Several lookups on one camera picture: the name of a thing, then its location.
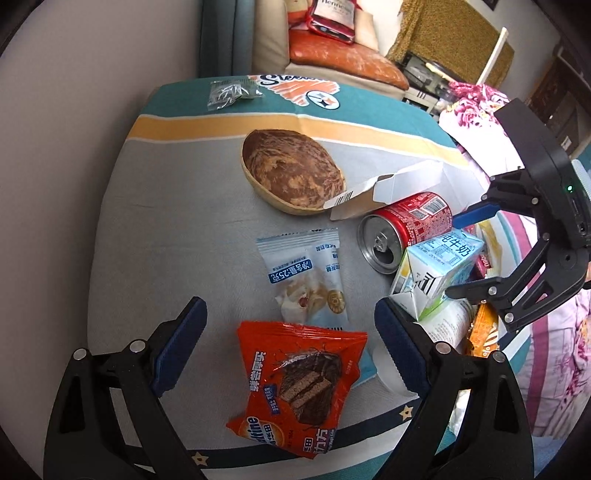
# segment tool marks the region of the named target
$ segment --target table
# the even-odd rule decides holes
[[[447,134],[415,107],[324,80],[255,79],[263,99],[218,112],[206,109],[210,79],[166,85],[138,117],[101,208],[89,347],[93,354],[118,351],[147,338],[192,296],[200,296],[209,310],[207,328],[176,388],[161,402],[208,478],[296,480],[327,474],[328,479],[341,471],[369,479],[407,427],[408,409],[418,407],[401,380],[395,391],[379,378],[351,391],[335,448],[314,460],[255,444],[225,427],[248,398],[236,328],[241,320],[280,320],[256,238],[337,226],[349,319],[369,333],[378,368],[390,369],[390,382],[396,375],[373,324],[374,305],[392,278],[375,272],[359,251],[359,219],[335,223],[327,214],[304,218],[275,210],[243,175],[242,141],[253,129],[299,130],[323,144],[349,185],[372,177],[384,163],[400,168],[424,158],[444,162],[466,185],[473,174]],[[478,186],[470,194],[480,193]],[[511,249],[506,254],[511,258]],[[130,453],[142,464],[118,395],[115,404]]]

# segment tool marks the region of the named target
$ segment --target red can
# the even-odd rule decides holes
[[[395,273],[406,247],[452,229],[452,211],[439,195],[423,192],[380,208],[359,224],[357,241],[378,272]]]

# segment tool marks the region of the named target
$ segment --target orange snack bag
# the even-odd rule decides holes
[[[238,328],[251,395],[226,426],[308,458],[332,447],[367,334],[280,322]]]
[[[487,357],[499,349],[499,316],[489,304],[481,304],[470,333],[468,355]]]

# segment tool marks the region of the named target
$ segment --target barcode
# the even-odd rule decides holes
[[[441,200],[441,198],[434,197],[423,205],[421,209],[426,210],[431,215],[435,215],[436,213],[441,212],[446,206],[447,205]]]
[[[335,203],[335,207],[337,205],[340,205],[343,202],[347,202],[353,195],[353,190],[351,190],[347,195],[343,195],[342,197],[339,197],[339,199],[336,201]]]
[[[423,213],[421,210],[418,210],[418,209],[411,210],[409,213],[413,217],[415,217],[415,218],[417,218],[419,220],[424,220],[425,218],[428,217],[428,215],[426,213]]]

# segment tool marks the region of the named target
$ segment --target white pole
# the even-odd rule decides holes
[[[497,58],[499,58],[503,45],[507,41],[508,36],[509,31],[505,27],[503,27],[503,29],[501,30],[501,34],[499,35],[499,39],[496,41],[495,48],[493,49],[492,54],[488,59],[488,62],[486,62],[486,67],[484,67],[484,70],[480,74],[480,78],[476,82],[477,85],[481,85],[486,82],[488,76],[491,74],[492,68],[495,66]]]

